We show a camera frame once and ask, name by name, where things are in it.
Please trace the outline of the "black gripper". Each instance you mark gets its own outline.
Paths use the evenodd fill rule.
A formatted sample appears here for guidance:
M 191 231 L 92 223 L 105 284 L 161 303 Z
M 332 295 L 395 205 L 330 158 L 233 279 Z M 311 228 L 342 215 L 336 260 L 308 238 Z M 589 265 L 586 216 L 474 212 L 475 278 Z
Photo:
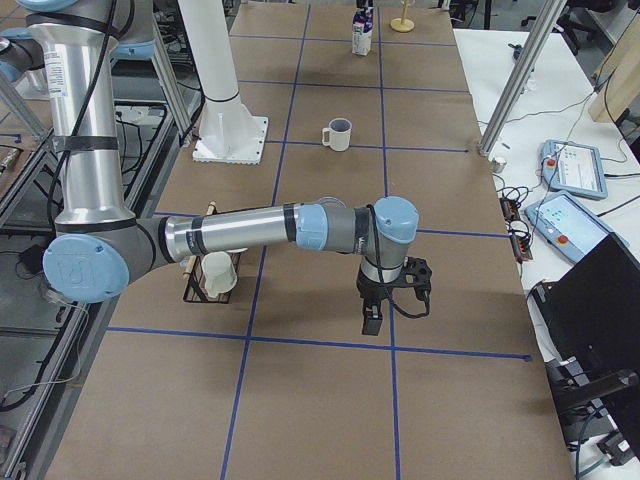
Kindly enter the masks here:
M 366 9 L 366 8 L 373 8 L 374 7 L 374 1 L 373 0 L 356 0 L 356 8 L 357 9 Z
M 383 323 L 381 303 L 383 300 L 393 302 L 393 290 L 399 286 L 397 281 L 379 283 L 369 279 L 364 274 L 359 274 L 356 279 L 356 287 L 363 299 L 362 315 L 363 326 L 361 333 L 365 336 L 378 336 Z

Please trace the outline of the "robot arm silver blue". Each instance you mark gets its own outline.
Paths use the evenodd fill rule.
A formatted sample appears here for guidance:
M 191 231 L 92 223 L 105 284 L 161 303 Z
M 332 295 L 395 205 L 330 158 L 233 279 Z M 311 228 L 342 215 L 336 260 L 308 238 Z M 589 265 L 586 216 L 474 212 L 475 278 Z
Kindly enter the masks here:
M 153 15 L 161 40 L 171 62 L 188 65 L 193 69 L 190 47 L 177 1 L 154 1 Z M 113 61 L 146 61 L 152 53 L 146 44 L 119 43 L 112 52 Z M 10 83 L 17 82 L 26 72 L 40 71 L 45 67 L 41 46 L 25 27 L 5 29 L 1 32 L 1 74 Z
M 408 255 L 419 214 L 390 196 L 349 208 L 338 202 L 288 203 L 199 216 L 138 218 L 125 204 L 110 58 L 119 46 L 151 56 L 148 1 L 28 1 L 27 25 L 44 53 L 64 207 L 43 266 L 67 298 L 100 303 L 161 266 L 252 246 L 291 242 L 357 254 L 363 333 L 375 335 L 383 301 L 411 288 L 427 302 L 431 272 Z

